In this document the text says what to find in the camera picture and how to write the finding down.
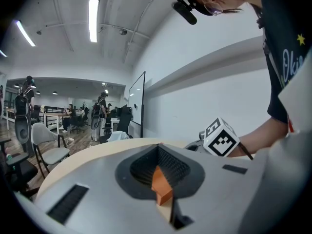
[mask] wooden floor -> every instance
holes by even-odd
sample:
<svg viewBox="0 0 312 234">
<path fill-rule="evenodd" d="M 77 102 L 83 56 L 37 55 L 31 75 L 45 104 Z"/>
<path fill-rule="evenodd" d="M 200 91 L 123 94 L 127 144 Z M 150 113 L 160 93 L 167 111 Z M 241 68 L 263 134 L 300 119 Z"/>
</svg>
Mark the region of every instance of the wooden floor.
<svg viewBox="0 0 312 234">
<path fill-rule="evenodd" d="M 77 134 L 76 131 L 74 131 L 73 133 L 66 133 L 62 135 L 64 135 L 65 141 L 66 138 L 73 138 L 74 141 L 69 143 L 69 145 L 67 145 L 67 148 L 70 149 L 70 155 L 77 153 L 87 147 L 89 147 L 90 145 L 95 146 L 98 145 L 99 142 L 93 142 L 91 141 L 91 128 L 90 126 L 86 126 L 83 128 L 85 130 L 85 132 L 80 132 Z M 19 141 L 16 138 L 15 135 L 15 129 L 14 129 L 14 123 L 9 122 L 9 131 L 6 128 L 6 120 L 5 119 L 1 119 L 0 120 L 0 139 L 6 139 L 6 138 L 10 138 L 12 141 L 8 142 L 5 144 L 5 147 L 7 148 L 7 153 L 9 154 L 16 154 L 16 153 L 23 153 L 23 149 L 21 144 L 19 143 Z M 48 142 L 48 143 L 44 143 L 41 144 L 40 147 L 40 151 L 42 153 L 55 148 L 58 146 L 58 142 Z M 32 164 L 34 164 L 37 168 L 38 168 L 38 173 L 37 175 L 28 183 L 30 189 L 33 188 L 37 188 L 40 187 L 40 185 L 43 182 L 43 177 L 42 174 L 39 170 L 38 164 L 37 164 L 37 160 L 36 160 L 36 156 L 32 157 L 32 158 L 28 158 L 28 161 L 30 161 Z M 43 164 L 40 164 L 41 168 L 44 172 L 44 175 L 47 176 L 48 173 L 45 169 L 45 167 L 43 166 Z M 53 166 L 48 166 L 49 170 L 51 171 L 55 166 L 57 165 L 53 165 Z"/>
</svg>

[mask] black mesh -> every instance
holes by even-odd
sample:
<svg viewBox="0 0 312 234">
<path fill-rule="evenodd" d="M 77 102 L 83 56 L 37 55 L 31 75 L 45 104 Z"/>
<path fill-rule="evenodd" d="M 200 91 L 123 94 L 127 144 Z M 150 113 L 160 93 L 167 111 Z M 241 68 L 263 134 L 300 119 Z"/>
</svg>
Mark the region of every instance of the black mesh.
<svg viewBox="0 0 312 234">
<path fill-rule="evenodd" d="M 151 150 L 134 161 L 130 172 L 137 181 L 150 188 L 157 165 L 172 188 L 190 173 L 190 167 L 186 163 L 161 148 Z"/>
<path fill-rule="evenodd" d="M 118 164 L 116 181 L 134 198 L 156 200 L 151 190 L 156 166 L 172 187 L 175 198 L 194 195 L 205 178 L 204 169 L 196 161 L 159 144 L 148 146 Z"/>
</svg>

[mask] woman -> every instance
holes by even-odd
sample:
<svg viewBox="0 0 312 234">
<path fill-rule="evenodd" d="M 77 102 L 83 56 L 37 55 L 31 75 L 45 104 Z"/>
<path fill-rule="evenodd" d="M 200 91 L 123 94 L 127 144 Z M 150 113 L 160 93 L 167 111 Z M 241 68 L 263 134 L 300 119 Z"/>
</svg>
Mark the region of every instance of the woman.
<svg viewBox="0 0 312 234">
<path fill-rule="evenodd" d="M 285 137 L 288 130 L 293 132 L 292 123 L 278 94 L 297 73 L 312 44 L 307 1 L 309 0 L 188 0 L 192 8 L 207 16 L 239 13 L 238 7 L 247 2 L 259 17 L 258 25 L 255 23 L 254 26 L 265 29 L 263 49 L 271 79 L 271 101 L 268 107 L 271 118 L 240 138 L 252 154 L 270 147 L 275 141 Z M 245 154 L 237 148 L 230 155 Z"/>
<path fill-rule="evenodd" d="M 66 133 L 69 125 L 73 123 L 73 117 L 75 116 L 75 110 L 74 110 L 74 106 L 72 104 L 69 104 L 68 109 L 64 108 L 64 110 L 66 112 L 66 115 L 69 116 L 69 118 L 64 118 L 63 125 L 59 129 L 63 130 L 63 133 Z"/>
<path fill-rule="evenodd" d="M 3 98 L 3 86 L 0 86 L 0 116 L 2 114 L 2 98 Z"/>
<path fill-rule="evenodd" d="M 23 150 L 25 153 L 28 153 L 30 157 L 33 157 L 35 155 L 34 150 L 33 150 L 33 145 L 31 143 L 31 118 L 30 114 L 34 110 L 35 106 L 35 93 L 31 89 L 31 84 L 35 83 L 33 78 L 31 76 L 28 76 L 26 78 L 26 81 L 23 84 L 23 87 L 21 89 L 21 96 L 24 96 L 27 98 L 28 103 L 29 103 L 29 111 L 28 114 L 26 115 L 28 119 L 28 131 L 29 131 L 29 138 L 28 141 L 25 144 L 22 144 Z"/>
<path fill-rule="evenodd" d="M 84 109 L 82 108 L 82 107 L 80 107 L 79 108 L 79 112 L 81 113 L 81 119 L 83 119 L 83 117 L 84 117 L 84 114 L 85 114 L 85 112 L 84 112 Z"/>
</svg>

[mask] desk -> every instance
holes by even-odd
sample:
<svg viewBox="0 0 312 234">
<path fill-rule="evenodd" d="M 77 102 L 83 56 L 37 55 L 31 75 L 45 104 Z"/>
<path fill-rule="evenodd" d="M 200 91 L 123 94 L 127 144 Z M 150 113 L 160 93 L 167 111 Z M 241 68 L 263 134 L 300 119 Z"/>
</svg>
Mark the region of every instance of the desk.
<svg viewBox="0 0 312 234">
<path fill-rule="evenodd" d="M 58 131 L 58 134 L 59 134 L 59 118 L 60 117 L 64 117 L 64 118 L 68 118 L 69 117 L 67 114 L 62 114 L 62 113 L 45 113 L 43 115 L 43 122 L 44 122 L 45 126 L 47 125 L 47 116 L 55 117 L 57 119 L 57 131 Z"/>
<path fill-rule="evenodd" d="M 114 131 L 114 123 L 119 123 L 119 119 L 111 118 L 112 132 Z"/>
<path fill-rule="evenodd" d="M 185 141 L 170 141 L 159 138 L 132 138 L 132 139 L 124 139 L 114 142 L 107 142 L 97 146 L 86 148 L 78 153 L 75 153 L 72 156 L 69 156 L 65 160 L 63 160 L 60 164 L 58 164 L 45 178 L 42 185 L 39 188 L 37 193 L 37 198 L 42 195 L 42 193 L 49 188 L 53 183 L 72 172 L 74 169 L 78 168 L 82 164 L 99 157 L 112 155 L 115 153 L 123 152 L 128 149 L 151 145 L 151 144 L 159 144 L 165 143 L 170 144 L 176 147 L 184 148 L 187 145 Z M 169 222 L 171 215 L 171 205 L 172 200 L 168 200 L 162 206 L 158 206 L 160 213 L 164 216 L 164 218 Z"/>
<path fill-rule="evenodd" d="M 6 108 L 6 128 L 9 130 L 9 113 L 14 113 L 13 108 Z"/>
</svg>

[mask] ceiling light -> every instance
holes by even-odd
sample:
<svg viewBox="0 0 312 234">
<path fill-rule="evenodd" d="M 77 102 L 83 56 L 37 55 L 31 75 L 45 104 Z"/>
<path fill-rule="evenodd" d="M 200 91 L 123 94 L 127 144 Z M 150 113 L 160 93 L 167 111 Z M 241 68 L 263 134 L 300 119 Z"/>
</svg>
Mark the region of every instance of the ceiling light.
<svg viewBox="0 0 312 234">
<path fill-rule="evenodd" d="M 97 42 L 98 34 L 98 3 L 99 0 L 89 0 L 89 33 L 90 41 Z"/>
<path fill-rule="evenodd" d="M 8 57 L 8 56 L 5 55 L 4 52 L 1 51 L 1 49 L 0 49 L 0 54 L 2 54 L 4 57 Z"/>
<path fill-rule="evenodd" d="M 29 42 L 29 44 L 34 47 L 35 44 L 33 43 L 33 41 L 31 41 L 31 39 L 29 38 L 29 36 L 27 35 L 26 31 L 24 30 L 22 24 L 20 21 L 16 22 L 16 25 L 18 26 L 19 30 L 21 31 L 21 33 L 23 34 L 23 36 L 26 38 L 26 40 Z"/>
</svg>

